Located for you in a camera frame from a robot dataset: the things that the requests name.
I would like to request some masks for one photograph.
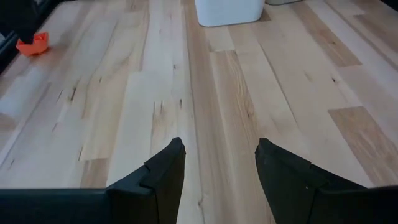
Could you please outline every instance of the wooden floor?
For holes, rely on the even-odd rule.
[[[201,27],[193,0],[60,5],[51,49],[0,78],[0,187],[105,187],[180,136],[179,223],[273,223],[259,137],[367,187],[398,184],[398,12],[265,6]]]

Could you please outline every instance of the hardwood floorboard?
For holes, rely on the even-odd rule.
[[[108,178],[109,159],[93,159],[84,161],[84,171],[81,177],[83,188],[104,188]]]
[[[349,180],[372,186],[329,117],[328,109],[331,108],[328,103],[331,101],[325,102],[319,98],[322,94],[316,92],[313,82],[300,68],[296,58],[292,58],[292,51],[286,49],[288,42],[279,27],[272,23],[260,25],[255,29],[257,39],[274,69],[298,128],[308,139],[311,161]]]
[[[382,21],[377,21],[376,18],[365,14],[365,15],[356,15],[354,16],[358,19],[363,26],[365,26],[370,32],[373,33],[376,37],[380,38],[387,46],[392,49],[395,53],[398,52],[398,36],[395,35],[394,32],[391,32],[388,27],[382,23]]]
[[[223,154],[228,159],[233,211],[238,223],[268,223],[272,214],[266,210],[267,202],[253,157],[260,134],[238,57],[235,51],[215,52],[211,53],[210,60],[226,139]],[[253,207],[242,206],[249,203]]]
[[[383,132],[398,146],[398,99],[383,89],[362,66],[342,68],[340,74]]]
[[[237,223],[228,175],[226,143],[211,71],[206,35],[197,22],[192,1],[185,5],[187,44],[197,131],[200,177],[203,198],[198,202],[205,223]]]
[[[210,52],[234,50],[228,27],[204,27]]]
[[[398,54],[391,49],[386,42],[379,38],[379,34],[371,32],[358,17],[368,16],[365,11],[356,13],[355,11],[347,11],[347,7],[357,7],[351,1],[336,2],[331,0],[325,1],[355,32],[361,36],[375,51],[380,54],[386,62],[388,62],[395,70],[398,70]]]
[[[177,223],[275,223],[260,137],[366,187],[398,182],[398,16],[379,0],[265,5],[202,27],[194,0],[62,3],[50,49],[0,77],[0,188],[105,187],[172,138]]]
[[[336,66],[361,65],[358,58],[332,33],[305,2],[292,4],[292,9],[304,23],[314,40],[322,47]]]
[[[235,25],[229,31],[253,102],[258,131],[275,144],[309,159],[305,139],[252,28],[259,29],[259,24]]]
[[[398,150],[368,111],[360,106],[329,113],[373,183],[397,184],[398,175],[394,170],[398,168]]]

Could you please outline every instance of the black object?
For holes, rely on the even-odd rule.
[[[176,223],[184,165],[175,138],[106,189],[0,190],[0,223]]]
[[[381,0],[381,1],[386,3],[388,6],[393,8],[395,11],[398,11],[398,2],[397,2],[397,0]]]
[[[0,42],[0,73],[18,54],[18,38],[29,44],[51,12],[62,2],[73,0],[0,0],[0,32],[5,39]]]
[[[256,165],[276,223],[398,223],[398,187],[367,189],[261,138]]]

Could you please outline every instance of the orange toy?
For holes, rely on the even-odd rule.
[[[31,56],[33,54],[41,54],[45,52],[49,43],[49,33],[44,32],[35,34],[33,36],[33,44],[24,44],[23,41],[18,39],[17,49],[25,56]]]

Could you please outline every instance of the white container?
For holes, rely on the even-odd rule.
[[[264,0],[195,0],[199,24],[205,27],[254,22]]]

